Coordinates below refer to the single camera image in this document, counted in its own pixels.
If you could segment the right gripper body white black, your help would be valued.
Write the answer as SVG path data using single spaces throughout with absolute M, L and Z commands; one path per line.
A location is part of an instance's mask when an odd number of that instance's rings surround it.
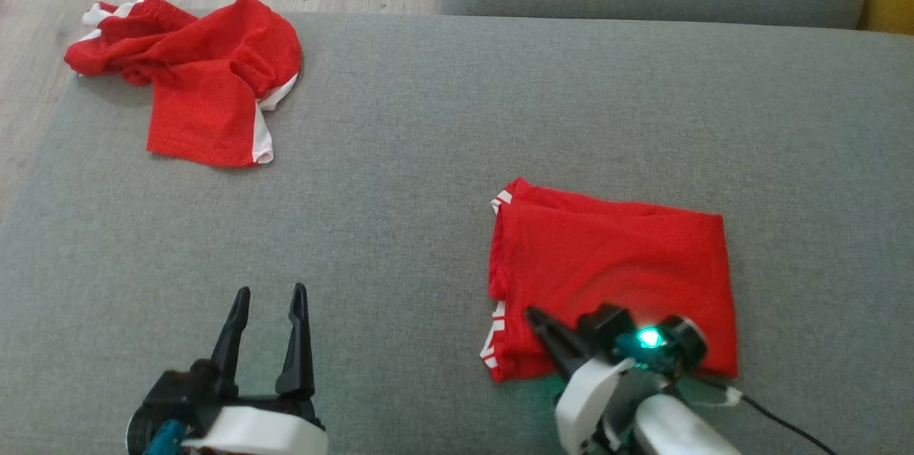
M 577 320 L 592 358 L 558 397 L 559 443 L 568 454 L 706 454 L 709 426 L 676 392 L 708 353 L 691 319 L 670 315 L 636 326 L 603 304 Z

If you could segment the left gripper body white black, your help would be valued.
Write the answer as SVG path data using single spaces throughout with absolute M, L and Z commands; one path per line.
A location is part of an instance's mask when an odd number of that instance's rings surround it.
M 209 360 L 167 370 L 126 429 L 128 454 L 326 454 L 326 429 L 310 401 L 222 396 Z

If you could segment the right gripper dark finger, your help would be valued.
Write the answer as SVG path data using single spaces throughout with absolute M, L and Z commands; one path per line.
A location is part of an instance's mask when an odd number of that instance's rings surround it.
M 548 312 L 529 306 L 523 317 L 564 382 L 591 360 L 592 351 L 584 338 Z

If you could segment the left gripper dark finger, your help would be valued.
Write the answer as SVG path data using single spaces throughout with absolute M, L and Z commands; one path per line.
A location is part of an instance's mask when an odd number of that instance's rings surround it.
M 309 400 L 316 393 L 311 357 L 311 330 L 306 286 L 295 284 L 293 298 L 288 306 L 291 332 L 283 363 L 278 375 L 275 392 L 285 399 Z
M 210 361 L 216 367 L 216 394 L 225 399 L 238 396 L 236 373 L 241 336 L 248 323 L 251 290 L 247 286 L 239 289 L 228 316 L 220 331 Z

